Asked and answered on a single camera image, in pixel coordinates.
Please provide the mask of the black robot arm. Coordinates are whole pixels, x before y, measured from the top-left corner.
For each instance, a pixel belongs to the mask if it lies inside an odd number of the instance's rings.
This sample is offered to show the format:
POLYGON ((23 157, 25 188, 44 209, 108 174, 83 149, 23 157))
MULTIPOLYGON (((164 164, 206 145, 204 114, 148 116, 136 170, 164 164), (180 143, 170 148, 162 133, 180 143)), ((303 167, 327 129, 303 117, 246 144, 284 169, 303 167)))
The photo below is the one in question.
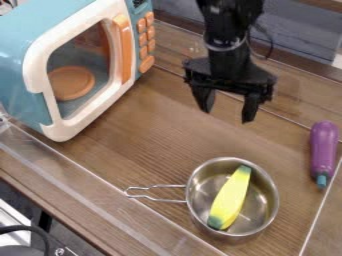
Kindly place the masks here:
POLYGON ((263 14, 264 0, 196 0, 196 4, 208 55, 183 62, 184 82, 206 113, 216 91, 242 95, 242 122, 247 123, 255 119, 259 105, 272 99, 276 83, 276 77, 251 59, 250 30, 263 14))

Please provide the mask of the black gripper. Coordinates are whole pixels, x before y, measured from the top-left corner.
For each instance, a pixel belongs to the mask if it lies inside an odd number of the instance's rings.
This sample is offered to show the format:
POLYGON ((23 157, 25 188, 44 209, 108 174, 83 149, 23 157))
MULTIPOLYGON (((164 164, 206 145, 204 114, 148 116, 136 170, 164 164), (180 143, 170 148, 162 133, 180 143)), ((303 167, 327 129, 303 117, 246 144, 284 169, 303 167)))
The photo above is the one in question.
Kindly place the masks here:
POLYGON ((260 101, 272 99, 276 77, 251 60, 246 44, 232 51, 208 50, 206 57, 183 62, 184 81, 200 110, 210 113, 215 103, 215 91, 246 95, 242 122, 252 122, 260 101))

